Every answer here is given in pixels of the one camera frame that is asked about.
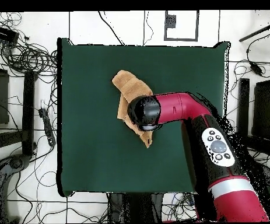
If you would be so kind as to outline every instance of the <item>control panel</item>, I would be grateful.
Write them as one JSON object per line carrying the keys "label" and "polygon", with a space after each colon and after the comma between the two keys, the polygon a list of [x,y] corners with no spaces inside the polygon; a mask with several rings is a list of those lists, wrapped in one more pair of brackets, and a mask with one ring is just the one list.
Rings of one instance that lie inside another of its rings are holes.
{"label": "control panel", "polygon": [[214,128],[207,128],[202,133],[202,141],[211,160],[222,167],[234,165],[235,159],[223,135]]}

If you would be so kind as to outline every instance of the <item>folded cloth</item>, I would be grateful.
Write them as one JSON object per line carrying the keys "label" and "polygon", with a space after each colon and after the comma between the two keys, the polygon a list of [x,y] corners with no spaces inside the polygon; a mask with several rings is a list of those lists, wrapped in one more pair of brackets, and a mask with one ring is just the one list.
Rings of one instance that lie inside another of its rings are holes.
{"label": "folded cloth", "polygon": [[141,95],[152,95],[152,91],[143,81],[128,71],[119,71],[112,79],[112,83],[121,92],[117,118],[123,120],[132,129],[148,148],[152,143],[152,131],[140,131],[128,117],[128,104]]}

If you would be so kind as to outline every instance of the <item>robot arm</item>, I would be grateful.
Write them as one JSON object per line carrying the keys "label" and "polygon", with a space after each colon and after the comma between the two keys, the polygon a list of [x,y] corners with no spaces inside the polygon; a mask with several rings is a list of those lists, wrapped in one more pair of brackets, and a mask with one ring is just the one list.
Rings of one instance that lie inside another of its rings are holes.
{"label": "robot arm", "polygon": [[211,111],[193,94],[139,96],[129,104],[128,115],[143,131],[182,121],[193,186],[197,194],[210,196],[217,221],[269,221],[248,177],[241,172],[226,134]]}

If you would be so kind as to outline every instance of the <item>green table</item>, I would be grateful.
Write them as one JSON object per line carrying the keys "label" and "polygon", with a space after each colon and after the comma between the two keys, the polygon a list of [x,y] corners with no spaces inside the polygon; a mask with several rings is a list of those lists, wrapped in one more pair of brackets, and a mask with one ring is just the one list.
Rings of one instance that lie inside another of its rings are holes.
{"label": "green table", "polygon": [[58,53],[62,53],[62,145],[58,145],[62,188],[58,187],[115,193],[193,191],[180,122],[154,132],[147,149],[117,119],[120,92],[111,80],[123,69],[146,82],[154,94],[199,92],[222,115],[228,45],[70,45],[65,38],[58,40]]}

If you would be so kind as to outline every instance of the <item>gray button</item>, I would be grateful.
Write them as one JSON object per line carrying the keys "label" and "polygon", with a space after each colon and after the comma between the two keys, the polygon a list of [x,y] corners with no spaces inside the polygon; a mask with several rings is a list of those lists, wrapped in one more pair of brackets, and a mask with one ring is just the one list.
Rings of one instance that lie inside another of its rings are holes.
{"label": "gray button", "polygon": [[227,146],[222,141],[213,141],[211,144],[211,150],[215,153],[224,153],[227,150]]}
{"label": "gray button", "polygon": [[222,155],[216,155],[216,159],[217,159],[217,160],[221,160],[222,158],[223,158]]}

